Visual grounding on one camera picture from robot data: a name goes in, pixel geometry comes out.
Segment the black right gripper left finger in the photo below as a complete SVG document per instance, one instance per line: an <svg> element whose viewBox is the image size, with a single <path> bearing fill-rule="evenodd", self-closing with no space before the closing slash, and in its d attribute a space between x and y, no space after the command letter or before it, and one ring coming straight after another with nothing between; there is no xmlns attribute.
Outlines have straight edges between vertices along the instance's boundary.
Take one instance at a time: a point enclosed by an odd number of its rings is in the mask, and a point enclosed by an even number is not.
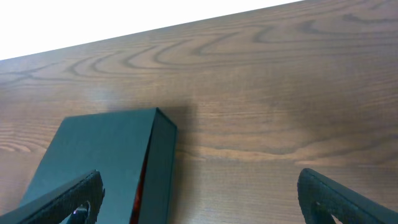
<svg viewBox="0 0 398 224"><path fill-rule="evenodd" d="M1 216L1 223L96 223L104 199L100 172L92 170Z"/></svg>

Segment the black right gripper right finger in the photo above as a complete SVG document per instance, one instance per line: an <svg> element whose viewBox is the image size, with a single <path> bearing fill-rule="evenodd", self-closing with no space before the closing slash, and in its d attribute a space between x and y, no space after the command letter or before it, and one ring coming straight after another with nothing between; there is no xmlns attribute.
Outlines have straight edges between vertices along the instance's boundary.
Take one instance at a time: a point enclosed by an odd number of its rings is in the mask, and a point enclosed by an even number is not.
<svg viewBox="0 0 398 224"><path fill-rule="evenodd" d="M305 168L297 182L298 202L306 224L397 223L397 212Z"/></svg>

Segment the red candy bag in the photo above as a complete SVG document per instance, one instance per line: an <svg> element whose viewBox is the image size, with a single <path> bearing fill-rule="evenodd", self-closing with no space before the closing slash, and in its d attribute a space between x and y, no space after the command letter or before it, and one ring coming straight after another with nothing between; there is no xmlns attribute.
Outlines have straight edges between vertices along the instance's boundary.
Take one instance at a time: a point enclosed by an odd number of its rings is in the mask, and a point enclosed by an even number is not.
<svg viewBox="0 0 398 224"><path fill-rule="evenodd" d="M134 198L134 206L132 209L130 224L138 224L138 222L139 222L139 214L140 214L141 203L142 203L142 194L143 194L143 189L144 189L146 169L147 169L147 156L144 158L144 162L142 164L139 184L137 186L136 196Z"/></svg>

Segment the black gift box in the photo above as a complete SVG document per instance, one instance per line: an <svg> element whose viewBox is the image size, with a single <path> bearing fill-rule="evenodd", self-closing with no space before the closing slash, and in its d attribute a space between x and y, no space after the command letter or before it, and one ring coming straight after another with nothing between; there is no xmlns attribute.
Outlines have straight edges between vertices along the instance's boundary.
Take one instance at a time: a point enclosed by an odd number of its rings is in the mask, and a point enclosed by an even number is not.
<svg viewBox="0 0 398 224"><path fill-rule="evenodd" d="M105 196L98 223L129 223L146 167L139 223L168 223L177 126L158 108L65 118L21 205L91 171Z"/></svg>

